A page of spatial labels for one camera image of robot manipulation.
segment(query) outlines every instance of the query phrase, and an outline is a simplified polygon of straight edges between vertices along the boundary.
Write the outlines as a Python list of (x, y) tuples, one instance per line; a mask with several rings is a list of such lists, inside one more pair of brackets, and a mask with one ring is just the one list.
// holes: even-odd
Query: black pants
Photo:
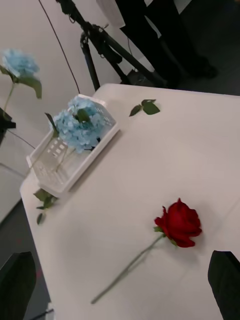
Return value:
[(116, 0), (125, 26), (121, 30), (139, 48), (154, 69), (166, 80), (179, 78), (178, 66), (162, 48), (147, 16), (160, 31), (177, 61), (191, 75), (201, 68), (201, 59), (181, 21), (174, 0), (153, 0), (147, 7), (144, 0)]

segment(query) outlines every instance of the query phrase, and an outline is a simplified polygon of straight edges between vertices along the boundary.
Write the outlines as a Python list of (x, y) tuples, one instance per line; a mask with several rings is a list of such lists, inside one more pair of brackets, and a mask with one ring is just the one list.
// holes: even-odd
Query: black object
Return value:
[(146, 69), (127, 50), (125, 50), (119, 43), (117, 43), (103, 28), (85, 21), (72, 0), (56, 0), (56, 2), (60, 3), (62, 12), (68, 15), (74, 22), (76, 21), (83, 29), (83, 33), (80, 39), (80, 46), (85, 56), (85, 60), (95, 90), (100, 87), (100, 83), (91, 56), (88, 44), (89, 40), (92, 42), (97, 52), (103, 58), (106, 58), (106, 60), (111, 64), (111, 66), (121, 78), (123, 84), (131, 84), (128, 77), (123, 73), (118, 65), (124, 58), (134, 68), (141, 72), (150, 82), (152, 82), (154, 86), (158, 88), (164, 87), (162, 80), (157, 75), (148, 71), (148, 69)]
[(208, 281), (224, 320), (240, 319), (240, 263), (230, 251), (213, 251)]
[(170, 82), (170, 87), (178, 85), (180, 69), (163, 49), (145, 16), (161, 32), (171, 53), (190, 75), (207, 78), (217, 75), (208, 60), (197, 54), (173, 0), (153, 0), (149, 6), (144, 0), (116, 0), (116, 3), (125, 22), (121, 30), (140, 49), (157, 73)]
[(31, 252), (14, 253), (0, 270), (0, 319), (23, 320), (36, 284)]
[(12, 118), (0, 108), (0, 145), (5, 137), (7, 129), (16, 128), (16, 123), (11, 121)]

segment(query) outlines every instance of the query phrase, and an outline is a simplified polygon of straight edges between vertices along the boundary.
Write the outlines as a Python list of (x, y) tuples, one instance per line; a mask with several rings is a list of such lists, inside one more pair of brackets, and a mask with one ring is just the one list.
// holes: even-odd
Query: flower head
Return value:
[[(96, 147), (104, 134), (106, 121), (98, 112), (97, 106), (90, 99), (75, 97), (68, 104), (69, 110), (63, 110), (53, 118), (59, 137), (77, 153), (92, 150)], [(79, 122), (75, 115), (79, 109), (84, 109), (89, 121)]]
[(195, 246), (190, 237), (197, 237), (202, 232), (199, 216), (194, 209), (190, 209), (179, 198), (168, 211), (163, 207), (163, 216), (155, 219), (155, 231), (165, 234), (178, 247)]
[(20, 50), (7, 49), (2, 52), (2, 64), (15, 77), (32, 77), (39, 71), (33, 57)]
[(85, 109), (89, 116), (94, 116), (97, 112), (97, 104), (88, 98), (82, 98), (78, 95), (74, 97), (69, 103), (68, 108), (72, 113), (76, 113), (79, 109)]

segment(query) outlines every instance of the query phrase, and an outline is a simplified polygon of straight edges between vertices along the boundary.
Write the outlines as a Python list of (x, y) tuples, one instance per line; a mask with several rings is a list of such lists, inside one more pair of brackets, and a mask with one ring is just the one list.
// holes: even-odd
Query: person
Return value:
[(217, 70), (199, 56), (182, 23), (174, 0), (96, 0), (109, 22), (140, 49), (155, 71), (175, 88), (181, 72), (162, 48), (148, 17), (160, 31), (169, 50), (193, 77), (214, 78)]

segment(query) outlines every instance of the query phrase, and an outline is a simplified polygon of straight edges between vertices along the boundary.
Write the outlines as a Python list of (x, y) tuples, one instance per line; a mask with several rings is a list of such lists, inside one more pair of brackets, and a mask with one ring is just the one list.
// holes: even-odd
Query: white table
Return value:
[[(116, 84), (94, 95), (121, 132), (37, 226), (32, 175), (21, 196), (57, 320), (219, 320), (213, 250), (240, 260), (240, 98)], [(161, 112), (129, 117), (143, 99)], [(96, 305), (91, 299), (155, 238), (154, 218), (181, 197), (197, 210), (196, 247), (167, 239)]]

